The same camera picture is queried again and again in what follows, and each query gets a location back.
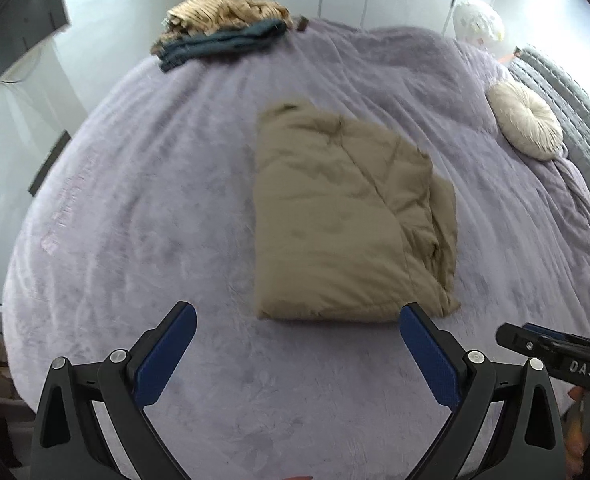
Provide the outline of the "grey quilted headboard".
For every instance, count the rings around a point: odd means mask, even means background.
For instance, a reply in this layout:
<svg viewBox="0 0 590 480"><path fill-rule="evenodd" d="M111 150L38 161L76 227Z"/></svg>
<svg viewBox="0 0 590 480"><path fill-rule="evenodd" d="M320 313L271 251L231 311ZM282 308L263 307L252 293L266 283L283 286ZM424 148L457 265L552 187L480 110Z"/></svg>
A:
<svg viewBox="0 0 590 480"><path fill-rule="evenodd" d="M583 174L590 192L590 95L565 70L532 48L517 50L509 70L553 110L568 158Z"/></svg>

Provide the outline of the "tan puffer jacket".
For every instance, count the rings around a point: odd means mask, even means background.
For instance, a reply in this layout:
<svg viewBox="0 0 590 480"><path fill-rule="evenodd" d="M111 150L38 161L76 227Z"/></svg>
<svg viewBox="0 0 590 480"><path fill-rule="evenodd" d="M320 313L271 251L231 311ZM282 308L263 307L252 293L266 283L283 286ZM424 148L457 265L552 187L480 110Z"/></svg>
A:
<svg viewBox="0 0 590 480"><path fill-rule="evenodd" d="M455 294L456 193L401 134L309 102L257 122L255 313L389 323L409 302L434 318Z"/></svg>

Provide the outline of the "beige striped clothes pile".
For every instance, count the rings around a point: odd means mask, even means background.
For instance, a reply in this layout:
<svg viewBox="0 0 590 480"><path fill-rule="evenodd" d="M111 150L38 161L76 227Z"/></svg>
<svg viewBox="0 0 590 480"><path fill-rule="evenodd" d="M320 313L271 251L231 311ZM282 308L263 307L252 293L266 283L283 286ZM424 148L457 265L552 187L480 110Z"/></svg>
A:
<svg viewBox="0 0 590 480"><path fill-rule="evenodd" d="M293 27L289 10L273 0L184 0L166 13L158 41L181 36L211 35L220 29L239 29L264 20L278 20Z"/></svg>

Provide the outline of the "round cream pleated cushion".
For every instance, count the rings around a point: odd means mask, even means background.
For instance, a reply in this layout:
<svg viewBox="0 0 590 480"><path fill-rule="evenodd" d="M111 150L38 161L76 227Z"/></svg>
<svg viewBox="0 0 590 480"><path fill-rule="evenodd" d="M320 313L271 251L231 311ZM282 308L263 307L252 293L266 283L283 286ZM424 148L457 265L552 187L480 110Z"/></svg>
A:
<svg viewBox="0 0 590 480"><path fill-rule="evenodd" d="M532 89L504 79L486 92L501 133L522 154L546 162L561 155L564 136L552 108Z"/></svg>

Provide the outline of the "wall mounted television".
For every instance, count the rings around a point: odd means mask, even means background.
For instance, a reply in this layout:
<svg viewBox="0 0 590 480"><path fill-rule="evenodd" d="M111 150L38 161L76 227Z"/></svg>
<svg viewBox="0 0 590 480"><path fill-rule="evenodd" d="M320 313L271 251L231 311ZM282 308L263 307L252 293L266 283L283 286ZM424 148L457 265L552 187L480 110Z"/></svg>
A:
<svg viewBox="0 0 590 480"><path fill-rule="evenodd" d="M68 24L65 0L10 0L0 13L0 78L33 47Z"/></svg>

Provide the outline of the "white patterned pillow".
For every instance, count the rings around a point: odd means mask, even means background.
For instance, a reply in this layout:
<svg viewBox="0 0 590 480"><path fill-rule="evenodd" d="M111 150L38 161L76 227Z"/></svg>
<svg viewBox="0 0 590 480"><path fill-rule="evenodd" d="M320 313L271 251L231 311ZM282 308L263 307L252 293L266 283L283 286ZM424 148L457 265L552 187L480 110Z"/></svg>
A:
<svg viewBox="0 0 590 480"><path fill-rule="evenodd" d="M493 52L504 39L504 21L485 2L462 1L452 12L452 26L458 41Z"/></svg>

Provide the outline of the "dark teal folded garment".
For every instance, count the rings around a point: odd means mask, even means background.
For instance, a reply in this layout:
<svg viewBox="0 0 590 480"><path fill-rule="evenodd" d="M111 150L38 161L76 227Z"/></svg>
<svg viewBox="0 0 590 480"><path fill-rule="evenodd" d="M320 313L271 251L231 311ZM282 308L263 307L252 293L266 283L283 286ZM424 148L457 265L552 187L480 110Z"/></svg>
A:
<svg viewBox="0 0 590 480"><path fill-rule="evenodd" d="M196 58L233 58L272 47L289 31L285 21L268 18L242 28L224 28L210 35L180 35L161 41L153 55L161 62L161 71L170 70Z"/></svg>

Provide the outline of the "lavender bed blanket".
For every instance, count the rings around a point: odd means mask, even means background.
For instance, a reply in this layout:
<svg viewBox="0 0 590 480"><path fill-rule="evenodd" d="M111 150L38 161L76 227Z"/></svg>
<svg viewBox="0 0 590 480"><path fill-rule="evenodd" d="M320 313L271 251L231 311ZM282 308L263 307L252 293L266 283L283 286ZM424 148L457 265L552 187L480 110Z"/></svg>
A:
<svg viewBox="0 0 590 480"><path fill-rule="evenodd" d="M256 119L307 99L378 122L455 187L463 347L510 362L502 323L590 338L590 196L516 154L485 98L504 66L422 28L311 22L272 49L163 73L148 58L92 112L33 200L3 291L20 396L51 362L128 348L180 300L197 333L149 411L195 479L401 479L444 424L393 325L256 318Z"/></svg>

